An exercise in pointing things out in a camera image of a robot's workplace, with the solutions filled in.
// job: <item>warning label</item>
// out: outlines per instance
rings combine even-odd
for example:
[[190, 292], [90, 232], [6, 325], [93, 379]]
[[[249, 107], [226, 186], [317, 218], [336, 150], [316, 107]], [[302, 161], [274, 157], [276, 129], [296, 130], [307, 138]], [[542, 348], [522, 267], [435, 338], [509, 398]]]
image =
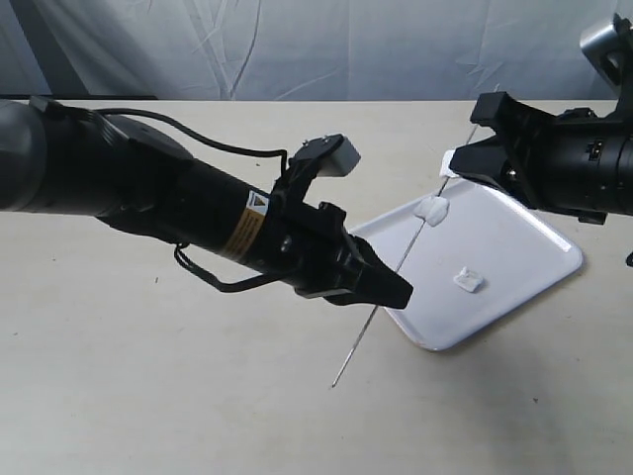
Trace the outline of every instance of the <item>warning label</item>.
[[246, 207], [233, 234], [226, 242], [222, 255], [232, 260], [239, 260], [248, 252], [264, 224], [269, 203], [268, 197], [250, 191]]

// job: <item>table surface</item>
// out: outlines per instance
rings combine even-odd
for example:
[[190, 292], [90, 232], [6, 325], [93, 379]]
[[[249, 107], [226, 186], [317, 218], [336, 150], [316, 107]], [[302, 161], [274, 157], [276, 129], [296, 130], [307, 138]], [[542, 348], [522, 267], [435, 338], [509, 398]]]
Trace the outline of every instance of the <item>table surface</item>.
[[[309, 201], [342, 207], [350, 227], [437, 189], [440, 158], [467, 138], [473, 108], [123, 104], [249, 147], [348, 135], [361, 163], [318, 180]], [[277, 176], [276, 160], [170, 134], [263, 189]], [[541, 216], [586, 253], [577, 277], [446, 353], [414, 346], [381, 311], [331, 390], [367, 306], [306, 301], [283, 284], [222, 295], [159, 241], [90, 218], [4, 214], [0, 472], [633, 473], [633, 219]], [[196, 255], [226, 279], [246, 273]]]

